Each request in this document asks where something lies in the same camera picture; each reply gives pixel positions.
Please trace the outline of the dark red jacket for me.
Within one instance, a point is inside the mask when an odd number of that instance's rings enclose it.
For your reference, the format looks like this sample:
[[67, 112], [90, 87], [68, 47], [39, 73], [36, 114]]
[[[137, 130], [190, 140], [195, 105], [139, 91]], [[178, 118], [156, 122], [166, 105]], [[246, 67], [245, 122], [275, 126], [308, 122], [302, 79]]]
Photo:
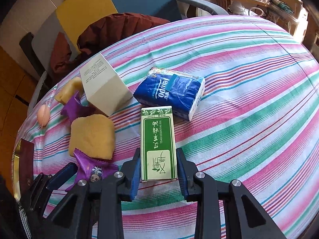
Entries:
[[61, 32], [58, 33], [50, 58], [52, 78], [59, 82], [71, 71], [99, 51], [142, 31], [169, 23], [168, 20], [136, 13], [111, 14], [90, 24], [78, 37], [80, 54], [71, 59], [70, 45]]

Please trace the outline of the striped bed sheet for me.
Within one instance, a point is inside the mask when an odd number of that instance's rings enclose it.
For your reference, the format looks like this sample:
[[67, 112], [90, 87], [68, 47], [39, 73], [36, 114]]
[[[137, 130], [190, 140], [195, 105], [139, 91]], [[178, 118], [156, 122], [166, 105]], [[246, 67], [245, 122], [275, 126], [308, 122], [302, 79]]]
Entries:
[[[215, 180], [243, 182], [287, 238], [298, 238], [318, 213], [318, 62], [278, 25], [259, 17], [219, 15], [168, 23], [101, 54], [131, 90], [152, 67], [205, 78], [191, 122], [174, 119], [176, 146]], [[53, 96], [81, 65], [49, 91], [17, 133], [32, 142], [33, 175], [55, 174], [68, 162], [70, 122]], [[50, 107], [40, 128], [37, 110]], [[119, 167], [140, 145], [134, 98], [113, 114]], [[178, 181], [140, 183], [122, 203], [125, 238], [193, 238], [196, 203]]]

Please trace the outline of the green white oil box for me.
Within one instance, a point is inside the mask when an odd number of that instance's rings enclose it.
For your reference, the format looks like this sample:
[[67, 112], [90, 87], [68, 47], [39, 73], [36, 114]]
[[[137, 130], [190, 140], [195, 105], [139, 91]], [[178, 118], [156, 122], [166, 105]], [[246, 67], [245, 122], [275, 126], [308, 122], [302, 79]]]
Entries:
[[177, 178], [174, 120], [171, 106], [141, 109], [141, 180]]

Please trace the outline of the pink planet shaped toy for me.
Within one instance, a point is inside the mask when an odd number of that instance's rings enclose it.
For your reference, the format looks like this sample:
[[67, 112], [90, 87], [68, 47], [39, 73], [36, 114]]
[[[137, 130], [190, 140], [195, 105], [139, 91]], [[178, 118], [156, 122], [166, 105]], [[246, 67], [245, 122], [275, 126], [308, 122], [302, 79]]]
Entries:
[[49, 99], [37, 111], [37, 122], [39, 123], [41, 128], [46, 127], [50, 120], [50, 106], [56, 94], [57, 86], [58, 85], [56, 84], [53, 87]]

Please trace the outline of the yellow sponge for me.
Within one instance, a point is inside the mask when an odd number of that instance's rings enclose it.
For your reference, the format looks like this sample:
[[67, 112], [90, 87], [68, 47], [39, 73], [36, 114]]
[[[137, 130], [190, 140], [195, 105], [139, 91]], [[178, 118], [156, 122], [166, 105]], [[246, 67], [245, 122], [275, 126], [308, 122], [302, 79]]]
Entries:
[[80, 96], [82, 96], [84, 93], [84, 88], [80, 77], [74, 77], [73, 79], [69, 80], [55, 95], [55, 100], [65, 105], [77, 92]]
[[71, 123], [69, 155], [79, 149], [95, 159], [111, 160], [115, 150], [114, 123], [106, 116], [93, 114]]

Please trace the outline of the cluttered shelf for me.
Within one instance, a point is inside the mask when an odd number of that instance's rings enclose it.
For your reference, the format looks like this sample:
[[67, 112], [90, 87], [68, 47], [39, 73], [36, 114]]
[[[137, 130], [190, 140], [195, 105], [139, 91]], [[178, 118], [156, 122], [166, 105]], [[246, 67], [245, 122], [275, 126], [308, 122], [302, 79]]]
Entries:
[[266, 19], [290, 33], [318, 59], [318, 18], [301, 0], [269, 0]]

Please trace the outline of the purple snack packet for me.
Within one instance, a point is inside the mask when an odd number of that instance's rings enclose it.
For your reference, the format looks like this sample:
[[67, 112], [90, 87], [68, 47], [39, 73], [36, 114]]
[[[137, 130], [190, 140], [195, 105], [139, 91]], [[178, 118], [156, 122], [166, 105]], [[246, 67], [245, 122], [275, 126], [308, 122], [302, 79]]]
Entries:
[[67, 188], [65, 190], [66, 192], [69, 192], [79, 180], [96, 182], [106, 178], [109, 175], [113, 175], [116, 171], [119, 171], [116, 164], [90, 158], [77, 148], [74, 150], [74, 157], [78, 163], [78, 171], [74, 180], [74, 184]]
[[61, 110], [61, 115], [68, 117], [72, 123], [75, 119], [81, 117], [88, 117], [94, 114], [95, 109], [90, 106], [83, 106], [81, 104], [81, 96], [76, 92]]

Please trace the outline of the white cardboard box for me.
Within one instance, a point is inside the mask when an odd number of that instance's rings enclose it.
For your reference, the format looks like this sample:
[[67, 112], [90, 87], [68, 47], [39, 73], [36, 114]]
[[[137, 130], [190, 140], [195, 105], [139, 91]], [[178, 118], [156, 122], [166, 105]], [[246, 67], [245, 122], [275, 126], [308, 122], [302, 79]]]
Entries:
[[101, 53], [91, 57], [80, 69], [89, 103], [111, 116], [132, 98], [132, 93]]

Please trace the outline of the wooden wardrobe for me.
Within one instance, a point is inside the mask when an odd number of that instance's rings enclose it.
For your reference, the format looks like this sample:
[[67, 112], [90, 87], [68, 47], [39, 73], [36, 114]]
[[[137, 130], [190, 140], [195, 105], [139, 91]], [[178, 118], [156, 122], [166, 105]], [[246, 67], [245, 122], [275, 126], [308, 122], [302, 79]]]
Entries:
[[1, 175], [11, 193], [12, 153], [17, 132], [27, 118], [35, 86], [35, 79], [1, 49]]

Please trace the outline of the grey yellow blue chair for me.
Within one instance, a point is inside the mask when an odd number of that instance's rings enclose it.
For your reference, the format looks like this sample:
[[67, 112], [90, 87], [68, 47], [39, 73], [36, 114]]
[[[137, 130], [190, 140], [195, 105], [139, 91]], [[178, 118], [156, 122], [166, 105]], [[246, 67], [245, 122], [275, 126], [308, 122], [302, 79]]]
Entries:
[[133, 12], [179, 21], [184, 17], [178, 8], [178, 2], [200, 8], [211, 15], [225, 15], [227, 12], [220, 6], [205, 0], [65, 0], [44, 21], [34, 35], [32, 48], [45, 68], [29, 102], [28, 112], [31, 113], [36, 104], [57, 82], [52, 78], [50, 57], [59, 32], [65, 35], [75, 59], [80, 51], [77, 39], [92, 23], [111, 14]]

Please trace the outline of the blue tissue pack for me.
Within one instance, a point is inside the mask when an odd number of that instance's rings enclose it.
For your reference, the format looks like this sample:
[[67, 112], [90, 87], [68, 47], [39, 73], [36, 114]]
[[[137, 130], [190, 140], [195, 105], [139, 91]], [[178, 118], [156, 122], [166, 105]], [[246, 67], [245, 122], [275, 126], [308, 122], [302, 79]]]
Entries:
[[205, 79], [183, 72], [152, 68], [134, 92], [150, 107], [171, 106], [174, 115], [191, 121], [205, 89]]

